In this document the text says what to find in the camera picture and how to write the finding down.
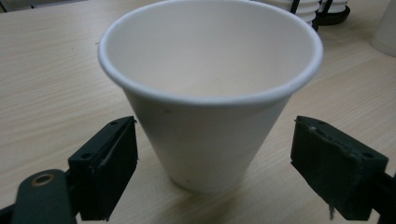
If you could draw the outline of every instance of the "light wood tabletop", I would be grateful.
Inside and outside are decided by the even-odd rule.
[[[18,185],[67,159],[113,119],[131,116],[102,71],[105,29],[148,0],[91,0],[0,14],[0,208]],[[389,0],[350,0],[345,22],[320,26],[318,75],[295,93],[243,179],[220,195],[194,194],[167,177],[139,123],[139,162],[109,223],[360,223],[344,220],[290,165],[294,120],[329,122],[389,157],[396,172],[396,58],[370,44]],[[376,223],[373,211],[370,220]]]

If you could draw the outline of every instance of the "wooden table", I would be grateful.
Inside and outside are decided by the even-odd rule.
[[[91,0],[0,14],[0,207],[113,119],[133,115],[101,70],[97,45],[118,17],[148,0]],[[243,180],[221,195],[175,186],[140,125],[139,163],[110,223],[349,223],[290,165],[294,119],[322,119],[389,157],[396,171],[396,58],[370,40],[389,0],[351,0],[346,22],[320,27],[324,61],[290,99]],[[376,223],[373,212],[368,223]]]

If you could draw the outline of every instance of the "cup rim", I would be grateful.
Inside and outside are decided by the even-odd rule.
[[[301,20],[297,16],[289,13],[278,7],[273,7],[259,2],[254,1],[244,1],[244,0],[225,0],[224,4],[237,2],[239,4],[250,4],[255,7],[266,7],[270,10],[276,11],[278,14],[282,14],[284,17],[288,17],[290,22],[294,22],[295,25],[300,26],[307,32],[307,36],[311,39],[313,43],[313,56],[312,60],[309,62],[307,67],[300,72],[297,76],[289,80],[288,82],[276,86],[272,89],[260,91],[252,94],[244,94],[238,96],[225,96],[225,97],[198,97],[198,96],[186,96],[179,95],[165,91],[158,91],[150,87],[139,84],[132,79],[124,76],[109,60],[107,54],[107,41],[110,37],[111,32],[128,18],[136,13],[141,13],[152,7],[160,7],[162,5],[177,4],[178,2],[213,2],[218,0],[169,0],[159,3],[154,3],[144,7],[135,9],[119,19],[113,22],[103,34],[99,47],[98,47],[98,60],[102,69],[106,72],[107,76],[110,77],[114,82],[120,85],[124,91],[132,91],[138,94],[140,97],[156,99],[159,102],[171,104],[171,105],[192,105],[192,106],[209,106],[209,107],[224,107],[232,105],[255,105],[257,103],[271,103],[276,102],[282,98],[290,97],[294,92],[302,88],[307,84],[317,73],[323,58],[323,46],[318,34],[310,27],[305,21]]]

